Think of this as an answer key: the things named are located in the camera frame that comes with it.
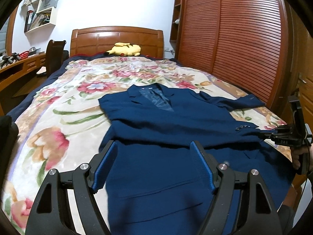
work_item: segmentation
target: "yellow plush toy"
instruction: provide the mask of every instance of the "yellow plush toy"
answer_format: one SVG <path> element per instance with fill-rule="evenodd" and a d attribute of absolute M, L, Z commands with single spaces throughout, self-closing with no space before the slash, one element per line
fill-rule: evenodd
<path fill-rule="evenodd" d="M 113 47 L 111 50 L 105 52 L 105 55 L 121 55 L 121 56 L 139 56 L 140 55 L 141 48 L 139 45 L 134 45 L 130 43 L 122 43 L 118 42 L 115 43 L 115 47 Z"/>

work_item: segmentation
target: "bed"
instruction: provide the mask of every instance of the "bed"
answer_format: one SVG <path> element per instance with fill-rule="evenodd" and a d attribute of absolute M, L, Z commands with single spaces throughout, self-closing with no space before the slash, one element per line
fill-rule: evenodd
<path fill-rule="evenodd" d="M 102 53 L 116 42 L 139 44 L 145 56 L 104 57 Z M 155 59 L 163 57 L 160 30 L 126 26 L 76 29 L 72 33 L 70 56 L 60 70 L 10 113 L 16 118 L 19 138 L 7 170 L 2 209 L 21 234 L 47 172 L 51 168 L 60 172 L 73 170 L 98 153 L 110 127 L 98 103 L 103 95 L 125 91 L 133 84 L 154 82 L 229 99 L 247 95 L 231 84 L 183 67 L 173 59 Z M 261 129 L 284 124 L 265 107 L 235 110 L 231 115 Z M 270 140 L 267 143 L 291 160 L 289 148 L 276 146 Z M 108 224 L 106 190 L 100 190 L 95 199 Z M 84 234 L 72 190 L 69 190 L 69 200 L 76 231 Z"/>

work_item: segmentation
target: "red basket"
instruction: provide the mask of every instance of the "red basket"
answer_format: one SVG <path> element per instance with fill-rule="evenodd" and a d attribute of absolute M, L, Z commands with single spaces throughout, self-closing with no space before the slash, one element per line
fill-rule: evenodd
<path fill-rule="evenodd" d="M 19 57 L 21 58 L 21 60 L 26 59 L 28 57 L 29 51 L 25 51 L 21 54 L 19 54 Z"/>

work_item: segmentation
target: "wooden slatted door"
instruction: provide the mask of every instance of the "wooden slatted door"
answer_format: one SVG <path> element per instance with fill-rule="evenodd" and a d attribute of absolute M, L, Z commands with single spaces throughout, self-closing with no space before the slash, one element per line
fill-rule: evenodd
<path fill-rule="evenodd" d="M 286 65 L 282 0 L 184 0 L 176 58 L 254 93 L 271 107 Z"/>
<path fill-rule="evenodd" d="M 219 0 L 185 0 L 178 60 L 208 71 L 216 37 Z"/>
<path fill-rule="evenodd" d="M 281 50 L 278 0 L 221 0 L 212 74 L 270 98 Z"/>

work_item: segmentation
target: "desk drawer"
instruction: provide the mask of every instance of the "desk drawer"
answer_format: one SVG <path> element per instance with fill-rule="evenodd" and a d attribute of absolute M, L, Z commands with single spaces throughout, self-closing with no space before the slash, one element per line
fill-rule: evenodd
<path fill-rule="evenodd" d="M 29 68 L 32 68 L 34 66 L 36 66 L 36 60 L 24 63 L 24 69 L 26 69 L 26 70 L 29 69 Z"/>
<path fill-rule="evenodd" d="M 41 58 L 41 59 L 40 59 L 40 67 L 43 67 L 44 64 L 45 64 L 45 62 L 46 62 L 46 58 L 45 58 L 45 57 L 44 57 L 44 58 Z"/>

